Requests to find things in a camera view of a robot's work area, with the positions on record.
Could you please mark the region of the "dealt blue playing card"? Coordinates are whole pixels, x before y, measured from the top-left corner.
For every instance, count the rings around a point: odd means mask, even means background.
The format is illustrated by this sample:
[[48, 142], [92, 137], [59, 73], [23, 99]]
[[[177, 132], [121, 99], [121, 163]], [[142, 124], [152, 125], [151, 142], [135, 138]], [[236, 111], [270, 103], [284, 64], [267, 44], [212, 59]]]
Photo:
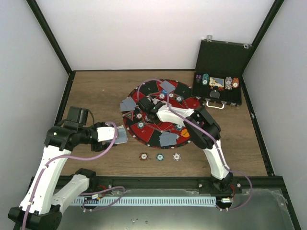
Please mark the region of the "dealt blue playing card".
[[120, 111], [121, 112], [126, 112], [126, 111], [130, 111], [131, 108], [128, 108], [124, 103], [120, 104]]

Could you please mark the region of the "orange round blind button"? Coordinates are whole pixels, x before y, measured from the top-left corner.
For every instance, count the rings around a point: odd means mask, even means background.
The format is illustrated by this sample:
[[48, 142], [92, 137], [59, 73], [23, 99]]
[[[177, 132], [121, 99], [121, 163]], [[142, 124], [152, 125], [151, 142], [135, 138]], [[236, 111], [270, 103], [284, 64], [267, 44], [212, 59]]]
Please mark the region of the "orange round blind button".
[[189, 132], [188, 132], [187, 129], [183, 129], [183, 130], [181, 131], [181, 136], [183, 136], [184, 138], [189, 138], [189, 137], [190, 137], [190, 134], [189, 134]]

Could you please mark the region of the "red poker chip stack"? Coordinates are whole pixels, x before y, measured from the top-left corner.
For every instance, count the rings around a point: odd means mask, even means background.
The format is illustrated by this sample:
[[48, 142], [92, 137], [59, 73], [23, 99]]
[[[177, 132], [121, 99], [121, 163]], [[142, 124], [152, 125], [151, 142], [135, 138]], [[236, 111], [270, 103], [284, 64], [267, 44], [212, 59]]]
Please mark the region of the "red poker chip stack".
[[147, 154], [147, 153], [141, 153], [141, 154], [139, 155], [139, 159], [140, 159], [141, 161], [147, 160], [147, 159], [148, 159], [148, 154]]

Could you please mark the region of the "teal poker chip stack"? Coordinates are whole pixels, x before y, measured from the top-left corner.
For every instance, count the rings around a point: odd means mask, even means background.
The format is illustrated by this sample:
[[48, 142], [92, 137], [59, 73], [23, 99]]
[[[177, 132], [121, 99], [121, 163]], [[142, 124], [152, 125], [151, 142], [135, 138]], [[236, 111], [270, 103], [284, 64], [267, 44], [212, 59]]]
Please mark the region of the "teal poker chip stack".
[[163, 161], [163, 160], [164, 160], [164, 155], [163, 155], [163, 154], [157, 154], [157, 155], [156, 155], [156, 159], [157, 159], [158, 161]]

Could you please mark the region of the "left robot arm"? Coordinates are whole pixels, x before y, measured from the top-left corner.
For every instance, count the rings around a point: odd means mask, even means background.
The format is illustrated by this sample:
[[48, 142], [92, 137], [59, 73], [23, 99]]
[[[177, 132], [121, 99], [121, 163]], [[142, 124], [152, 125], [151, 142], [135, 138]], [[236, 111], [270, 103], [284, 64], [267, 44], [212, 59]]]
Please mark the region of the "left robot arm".
[[54, 192], [67, 159], [93, 161], [115, 143], [116, 124], [94, 122], [87, 126], [88, 115], [92, 115], [90, 110], [72, 106], [66, 119], [47, 132], [42, 160], [32, 184], [20, 205], [8, 213], [8, 218], [22, 230], [56, 230], [64, 211], [76, 197], [97, 190], [96, 173], [81, 168], [64, 187]]

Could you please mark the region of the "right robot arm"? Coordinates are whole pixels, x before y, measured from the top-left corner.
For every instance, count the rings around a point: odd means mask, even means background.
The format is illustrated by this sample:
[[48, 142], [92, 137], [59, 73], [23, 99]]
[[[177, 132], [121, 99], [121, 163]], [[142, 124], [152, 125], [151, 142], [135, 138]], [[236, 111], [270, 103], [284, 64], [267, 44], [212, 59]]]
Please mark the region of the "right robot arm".
[[204, 106], [183, 109], [173, 107], [169, 102], [147, 97], [140, 99], [137, 106], [155, 124], [170, 122], [184, 126], [191, 141], [204, 151], [211, 169], [215, 191], [224, 193], [230, 188], [233, 173], [226, 163], [221, 148], [221, 128]]

